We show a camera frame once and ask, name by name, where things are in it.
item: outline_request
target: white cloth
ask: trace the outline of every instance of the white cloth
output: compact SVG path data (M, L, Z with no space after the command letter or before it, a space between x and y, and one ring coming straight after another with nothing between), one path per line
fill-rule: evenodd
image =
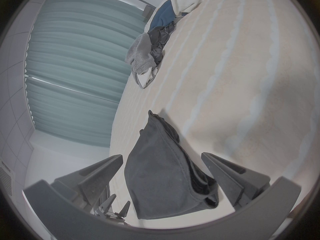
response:
M152 67L150 67L147 72L143 74L137 74L137 77L139 79L141 86L144 88L147 82L149 82L153 78L152 74L156 75L157 72L158 72L157 68L154 68L154 70L152 70Z
M144 27L144 32L148 32L149 29L150 29L150 25L151 25L151 22L155 16L155 14L157 13L157 11L159 10L159 8L168 0L163 0L158 6L157 8L154 10L153 14L151 15L151 18L148 20L148 22L146 23L146 26Z
M171 0L174 14L179 17L181 13L190 13L204 0Z

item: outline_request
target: bed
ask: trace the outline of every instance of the bed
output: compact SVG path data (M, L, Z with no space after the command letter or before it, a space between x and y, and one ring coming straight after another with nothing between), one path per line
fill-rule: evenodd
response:
M148 110L172 124L181 146L208 175L209 152L302 186L298 204L319 175L320 58L306 20L290 0L204 0L182 18L164 48L154 81L140 89L129 77L116 112L110 156L124 164ZM124 165L110 182L114 211L130 200ZM214 210L138 220L131 226L198 225L234 212L219 189Z

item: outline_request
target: striped bedsheet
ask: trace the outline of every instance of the striped bedsheet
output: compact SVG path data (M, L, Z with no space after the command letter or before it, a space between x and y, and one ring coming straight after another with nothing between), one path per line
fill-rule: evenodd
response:
M155 80L144 90L129 78L113 122L110 155L124 164L148 110L178 131L181 145L201 161L210 152L271 177L284 175L310 191L320 165L319 47L290 0L205 0L177 24ZM130 200L124 165L110 182L118 212ZM219 190L214 210L126 222L178 228L234 210Z

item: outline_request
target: green curtain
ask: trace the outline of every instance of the green curtain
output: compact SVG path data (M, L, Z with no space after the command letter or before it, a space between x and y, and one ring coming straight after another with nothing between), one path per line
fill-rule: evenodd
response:
M27 98L36 129L110 146L112 122L131 72L125 56L143 33L143 20L140 9L118 0L46 0L26 57Z

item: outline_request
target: vent grille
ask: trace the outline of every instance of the vent grille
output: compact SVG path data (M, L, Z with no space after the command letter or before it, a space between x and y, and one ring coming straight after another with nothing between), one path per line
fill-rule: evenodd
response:
M6 189L6 191L8 192L9 196L12 196L12 186L11 186L11 177L9 174L6 173L6 171L4 169L2 169L2 167L0 167L0 178L3 182L3 185Z

